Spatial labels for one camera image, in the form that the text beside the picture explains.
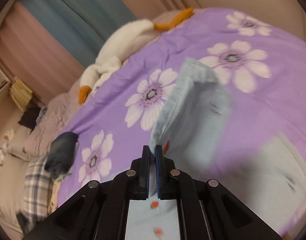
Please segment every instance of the light blue garment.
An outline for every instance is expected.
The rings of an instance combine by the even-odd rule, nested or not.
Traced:
[[[115,30],[136,19],[121,0],[19,1],[84,67]]]
[[[229,113],[230,95],[215,72],[187,58],[157,119],[150,150],[169,141],[166,157],[194,179],[203,179]]]

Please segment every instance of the bed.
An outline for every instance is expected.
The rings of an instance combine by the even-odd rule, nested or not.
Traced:
[[[306,212],[306,43],[232,9],[209,8],[163,33],[85,103],[64,129],[79,135],[80,146],[58,204],[141,156],[186,57],[213,68],[233,101],[215,158],[192,176],[218,179],[284,235]],[[157,83],[164,94],[143,108],[140,98]],[[169,157],[192,174],[189,157]]]

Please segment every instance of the plaid pillow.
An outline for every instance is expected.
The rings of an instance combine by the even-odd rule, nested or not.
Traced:
[[[44,170],[47,156],[29,162],[25,175],[23,214],[29,221],[43,221],[47,216],[47,206],[52,196],[53,181]]]

